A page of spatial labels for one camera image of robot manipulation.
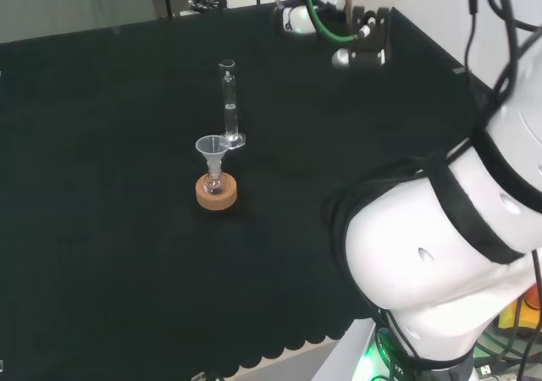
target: scalloped edge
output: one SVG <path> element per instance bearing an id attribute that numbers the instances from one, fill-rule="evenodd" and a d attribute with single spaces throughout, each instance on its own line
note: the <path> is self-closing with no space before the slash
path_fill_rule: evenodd
<path id="1" fill-rule="evenodd" d="M 309 341 L 305 340 L 305 343 L 303 343 L 303 346 L 300 347 L 299 349 L 297 349 L 297 350 L 289 350 L 289 349 L 285 348 L 283 350 L 282 354 L 280 356 L 278 356 L 277 358 L 262 357 L 260 359 L 259 364 L 257 366 L 255 366 L 255 367 L 244 368 L 243 366 L 239 366 L 239 369 L 237 370 L 237 372 L 234 375 L 229 376 L 227 378 L 224 378 L 224 380 L 225 381 L 235 380 L 236 378 L 240 377 L 241 375 L 252 373 L 253 371 L 260 370 L 260 369 L 262 369 L 264 367 L 270 366 L 271 364 L 275 364 L 276 362 L 281 362 L 281 361 L 286 360 L 288 358 L 292 358 L 293 356 L 297 356 L 298 354 L 306 353 L 307 351 L 314 350 L 314 349 L 316 349 L 318 347 L 322 347 L 324 345 L 328 345 L 329 343 L 334 343 L 336 341 L 338 341 L 338 340 L 333 340 L 328 336 L 325 336 L 325 339 L 322 342 L 317 343 L 316 345 L 314 345 L 313 343 L 310 343 Z"/>

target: yellow object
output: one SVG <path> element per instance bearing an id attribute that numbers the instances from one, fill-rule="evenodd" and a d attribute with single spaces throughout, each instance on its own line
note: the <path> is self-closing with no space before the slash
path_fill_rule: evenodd
<path id="1" fill-rule="evenodd" d="M 516 316 L 517 301 L 514 301 L 505 308 L 499 315 L 499 328 L 512 329 L 514 327 L 514 317 Z M 519 316 L 519 328 L 534 329 L 539 322 L 539 311 L 535 311 L 528 307 L 524 302 L 522 304 L 522 312 Z"/>

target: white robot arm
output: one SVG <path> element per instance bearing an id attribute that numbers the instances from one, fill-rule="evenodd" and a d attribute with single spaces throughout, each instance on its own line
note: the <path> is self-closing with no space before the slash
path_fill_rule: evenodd
<path id="1" fill-rule="evenodd" d="M 355 32 L 334 64 L 371 55 L 385 62 L 394 2 L 318 0 L 345 10 Z M 289 13 L 295 29 L 310 20 L 308 11 Z M 475 130 L 473 146 L 462 146 L 466 151 L 451 163 L 424 165 L 425 178 L 397 185 L 347 222 L 349 274 L 375 306 L 392 313 L 390 329 L 406 354 L 425 368 L 434 364 L 437 371 L 420 371 L 421 378 L 478 379 L 474 343 L 535 282 L 539 260 L 531 253 L 542 246 L 542 41 L 522 59 L 518 74 L 514 95 Z M 376 343 L 383 357 L 377 373 L 385 378 L 393 367 L 404 379 L 390 362 L 390 347 L 378 335 Z"/>
<path id="2" fill-rule="evenodd" d="M 305 0 L 306 5 L 295 8 L 284 8 L 282 11 L 283 28 L 296 34 L 314 34 L 320 32 L 323 36 L 323 24 L 318 24 L 318 15 L 311 14 L 312 6 Z M 311 0 L 319 8 L 330 8 L 335 12 L 344 12 L 346 26 L 350 37 L 348 47 L 343 47 L 333 56 L 333 64 L 337 67 L 349 67 L 356 64 L 372 63 L 383 65 L 390 56 L 388 46 L 388 31 L 390 11 L 395 0 Z"/>

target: green light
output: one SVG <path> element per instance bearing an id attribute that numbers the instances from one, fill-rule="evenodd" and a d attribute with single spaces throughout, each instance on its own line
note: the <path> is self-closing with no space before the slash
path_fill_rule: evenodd
<path id="1" fill-rule="evenodd" d="M 352 377 L 352 381 L 368 381 L 373 377 L 373 358 L 372 351 L 373 347 L 367 350 L 365 356 L 359 361 Z"/>

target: red object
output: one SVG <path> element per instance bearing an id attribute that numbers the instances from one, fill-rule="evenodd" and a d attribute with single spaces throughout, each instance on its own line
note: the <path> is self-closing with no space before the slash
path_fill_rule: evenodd
<path id="1" fill-rule="evenodd" d="M 525 292 L 525 303 L 531 309 L 540 310 L 539 290 L 537 290 L 536 285 L 531 286 Z"/>

